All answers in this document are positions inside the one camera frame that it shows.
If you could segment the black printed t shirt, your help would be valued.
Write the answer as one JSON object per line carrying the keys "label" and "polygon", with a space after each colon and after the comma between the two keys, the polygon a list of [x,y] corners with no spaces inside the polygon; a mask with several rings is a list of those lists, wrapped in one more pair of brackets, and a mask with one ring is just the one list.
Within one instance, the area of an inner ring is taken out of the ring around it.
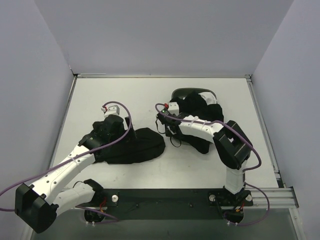
{"label": "black printed t shirt", "polygon": [[120,142],[94,153],[95,163],[129,165],[153,160],[163,154],[166,144],[159,133],[148,127],[135,130],[136,138],[126,136]]}

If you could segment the black t shirt pile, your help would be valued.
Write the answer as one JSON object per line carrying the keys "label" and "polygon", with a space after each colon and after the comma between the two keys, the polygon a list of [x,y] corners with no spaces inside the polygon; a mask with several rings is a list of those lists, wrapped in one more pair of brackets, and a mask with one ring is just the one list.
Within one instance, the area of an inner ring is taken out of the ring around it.
{"label": "black t shirt pile", "polygon": [[[172,98],[171,102],[177,102],[179,112],[186,116],[199,117],[201,120],[213,122],[216,120],[224,121],[223,109],[217,104],[207,105],[205,100],[197,93],[188,94],[185,99],[178,97]],[[195,148],[201,154],[207,154],[210,148],[210,142],[199,137],[191,135],[182,135],[182,137],[172,137],[176,141],[187,143]]]}

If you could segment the dark grey plastic basket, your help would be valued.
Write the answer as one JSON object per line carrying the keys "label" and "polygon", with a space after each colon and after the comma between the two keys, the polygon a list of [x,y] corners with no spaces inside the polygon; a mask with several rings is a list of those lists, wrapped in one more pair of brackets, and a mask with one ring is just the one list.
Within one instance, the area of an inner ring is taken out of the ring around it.
{"label": "dark grey plastic basket", "polygon": [[212,92],[215,96],[216,94],[209,89],[205,89],[205,88],[194,88],[194,87],[185,87],[185,88],[177,88],[176,90],[174,90],[171,94],[171,98],[180,98],[180,99],[185,99],[187,95],[189,95],[190,93],[202,93],[202,92]]}

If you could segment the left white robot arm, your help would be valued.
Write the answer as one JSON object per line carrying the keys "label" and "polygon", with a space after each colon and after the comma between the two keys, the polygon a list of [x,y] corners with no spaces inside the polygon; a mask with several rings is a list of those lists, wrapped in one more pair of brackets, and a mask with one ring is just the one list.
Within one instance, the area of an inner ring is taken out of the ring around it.
{"label": "left white robot arm", "polygon": [[39,179],[22,183],[15,191],[14,212],[36,233],[47,230],[58,216],[60,204],[55,202],[62,189],[82,170],[94,163],[92,154],[117,144],[132,129],[132,118],[110,114],[96,121],[71,153]]}

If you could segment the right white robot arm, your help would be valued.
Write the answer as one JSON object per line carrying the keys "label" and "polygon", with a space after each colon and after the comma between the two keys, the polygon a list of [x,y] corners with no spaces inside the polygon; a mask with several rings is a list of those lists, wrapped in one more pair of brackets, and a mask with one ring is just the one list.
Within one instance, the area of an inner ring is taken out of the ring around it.
{"label": "right white robot arm", "polygon": [[246,139],[238,124],[230,120],[227,125],[221,122],[210,123],[199,119],[198,116],[175,116],[163,109],[158,113],[158,119],[167,125],[172,133],[183,137],[195,137],[215,145],[220,160],[226,166],[226,180],[224,188],[231,194],[238,194],[245,186],[244,169],[247,165],[251,149],[239,136]]}

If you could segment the white t shirt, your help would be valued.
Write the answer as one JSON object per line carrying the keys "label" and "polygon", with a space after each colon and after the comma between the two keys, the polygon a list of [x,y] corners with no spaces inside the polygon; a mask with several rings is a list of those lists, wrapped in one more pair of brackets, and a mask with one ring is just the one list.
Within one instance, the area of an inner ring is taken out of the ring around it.
{"label": "white t shirt", "polygon": [[218,103],[217,97],[209,91],[204,91],[199,93],[199,95],[204,99],[207,105],[214,105]]}

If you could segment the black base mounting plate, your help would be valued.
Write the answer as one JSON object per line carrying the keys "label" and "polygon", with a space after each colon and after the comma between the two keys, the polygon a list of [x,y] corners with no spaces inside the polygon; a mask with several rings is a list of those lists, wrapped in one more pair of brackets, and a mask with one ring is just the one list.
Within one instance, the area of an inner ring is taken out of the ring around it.
{"label": "black base mounting plate", "polygon": [[233,195],[224,188],[112,189],[95,193],[84,207],[99,208],[119,220],[242,220],[242,207],[253,206],[249,190]]}

